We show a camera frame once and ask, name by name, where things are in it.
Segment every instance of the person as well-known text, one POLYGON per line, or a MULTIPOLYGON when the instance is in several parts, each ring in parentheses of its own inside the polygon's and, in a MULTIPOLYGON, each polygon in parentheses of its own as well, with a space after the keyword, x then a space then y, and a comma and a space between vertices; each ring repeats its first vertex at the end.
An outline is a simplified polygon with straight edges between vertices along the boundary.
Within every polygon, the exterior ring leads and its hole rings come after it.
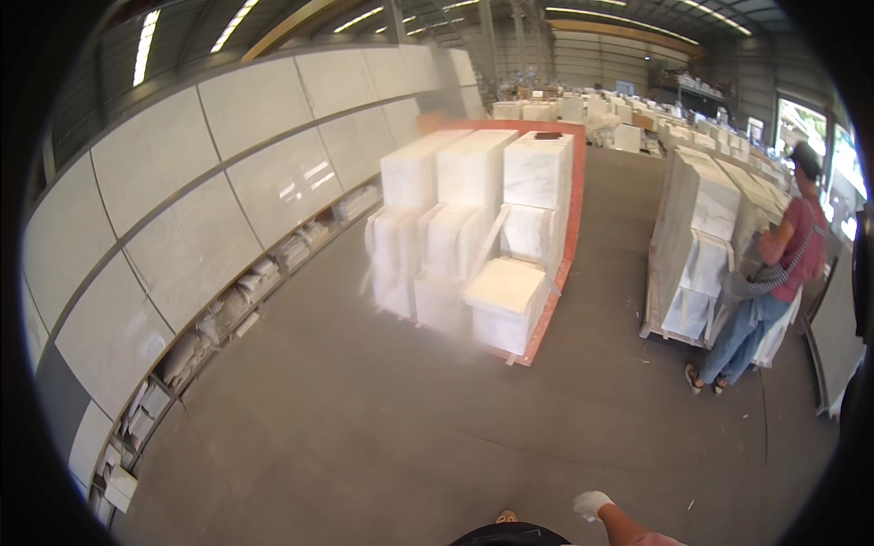
POLYGON ((777 231, 762 232, 759 255, 769 266, 780 263, 784 269, 803 252, 788 280, 750 300, 742 301, 717 336, 713 349, 700 371, 687 364, 683 373, 692 392, 698 394, 712 384, 716 394, 734 383, 744 373, 767 331, 789 309, 805 282, 818 279, 825 265, 826 219, 819 204, 816 178, 821 174, 816 152, 806 142, 799 142, 789 156, 795 162, 795 184, 800 197, 794 198, 777 231), (814 232, 802 249, 810 230, 814 232))
MULTIPOLYGON (((634 521, 601 491, 586 491, 573 501, 573 511, 588 522, 598 520, 607 530, 610 546, 683 546, 672 538, 647 531, 634 521)), ((571 543, 546 527, 520 522, 512 510, 504 510, 495 523, 474 529, 452 543, 452 546, 530 544, 563 546, 571 543)))

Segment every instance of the bag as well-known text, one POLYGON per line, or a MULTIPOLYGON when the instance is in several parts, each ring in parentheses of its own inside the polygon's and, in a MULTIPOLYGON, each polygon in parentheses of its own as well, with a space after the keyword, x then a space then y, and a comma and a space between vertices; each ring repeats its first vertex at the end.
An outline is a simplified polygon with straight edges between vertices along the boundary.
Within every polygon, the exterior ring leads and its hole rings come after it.
POLYGON ((762 266, 753 280, 744 279, 743 275, 736 271, 723 272, 719 282, 722 285, 722 297, 725 303, 751 300, 763 294, 769 294, 776 287, 789 280, 789 274, 795 269, 798 262, 801 261, 801 257, 804 255, 804 251, 807 250, 814 232, 821 236, 825 234, 822 228, 816 225, 814 221, 814 210, 810 206, 810 202, 804 199, 804 204, 808 206, 808 211, 810 212, 810 228, 808 229, 808 234, 804 237, 804 241, 801 242, 801 246, 795 252, 792 261, 789 262, 788 267, 783 269, 780 261, 777 260, 772 266, 762 266))

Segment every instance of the cap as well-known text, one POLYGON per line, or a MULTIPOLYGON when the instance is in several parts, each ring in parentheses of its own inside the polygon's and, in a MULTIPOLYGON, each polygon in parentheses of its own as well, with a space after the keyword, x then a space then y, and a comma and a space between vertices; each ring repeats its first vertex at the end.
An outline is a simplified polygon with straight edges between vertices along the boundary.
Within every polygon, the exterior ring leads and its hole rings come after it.
POLYGON ((819 155, 814 152, 807 141, 801 141, 795 144, 795 149, 789 154, 787 159, 795 162, 795 167, 804 171, 810 182, 815 182, 816 178, 822 174, 822 168, 819 164, 819 155))

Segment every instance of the gray floor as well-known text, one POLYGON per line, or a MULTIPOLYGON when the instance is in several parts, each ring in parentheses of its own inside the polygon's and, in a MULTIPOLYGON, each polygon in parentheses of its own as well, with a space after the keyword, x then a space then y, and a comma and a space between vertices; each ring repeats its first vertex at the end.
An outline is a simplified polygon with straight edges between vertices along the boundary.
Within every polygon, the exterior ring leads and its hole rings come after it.
POLYGON ((836 443, 801 338, 693 397, 698 351, 637 337, 663 161, 589 149, 579 249, 533 367, 357 296, 363 225, 315 256, 164 420, 113 533, 126 544, 441 544, 503 508, 606 544, 607 492, 688 544, 769 544, 836 443))

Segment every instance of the white glove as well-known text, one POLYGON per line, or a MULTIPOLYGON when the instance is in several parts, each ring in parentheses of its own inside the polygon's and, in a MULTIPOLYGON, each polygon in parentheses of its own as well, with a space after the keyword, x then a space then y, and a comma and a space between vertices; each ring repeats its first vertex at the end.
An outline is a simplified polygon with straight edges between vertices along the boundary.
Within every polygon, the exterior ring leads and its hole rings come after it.
POLYGON ((595 520, 600 521, 598 510, 605 504, 614 504, 614 502, 601 491, 586 491, 573 500, 573 511, 591 523, 595 520))

